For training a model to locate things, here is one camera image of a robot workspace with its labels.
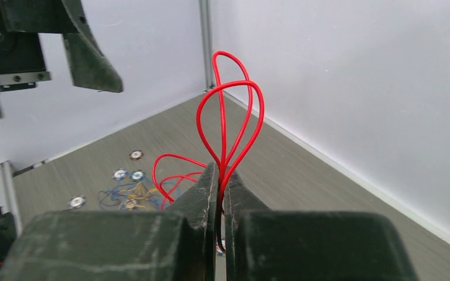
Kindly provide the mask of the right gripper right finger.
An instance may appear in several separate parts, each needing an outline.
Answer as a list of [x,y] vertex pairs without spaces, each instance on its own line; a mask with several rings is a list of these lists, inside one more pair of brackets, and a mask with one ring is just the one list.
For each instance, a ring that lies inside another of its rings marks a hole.
[[394,224],[361,211],[274,211],[234,173],[224,191],[228,280],[417,280]]

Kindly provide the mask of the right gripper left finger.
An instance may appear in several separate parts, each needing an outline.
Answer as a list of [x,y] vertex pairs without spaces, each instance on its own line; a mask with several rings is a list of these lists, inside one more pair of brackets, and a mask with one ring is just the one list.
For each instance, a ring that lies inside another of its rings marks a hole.
[[214,280],[219,169],[162,211],[54,211],[12,245],[0,280]]

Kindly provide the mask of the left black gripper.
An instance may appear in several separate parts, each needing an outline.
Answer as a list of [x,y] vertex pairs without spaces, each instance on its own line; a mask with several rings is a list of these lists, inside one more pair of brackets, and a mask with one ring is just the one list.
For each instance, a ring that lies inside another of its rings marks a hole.
[[[100,50],[81,1],[62,0],[61,3],[72,25],[72,30],[62,36],[73,85],[123,92],[122,79]],[[0,9],[0,92],[35,88],[37,83],[51,79],[38,34],[8,31]]]

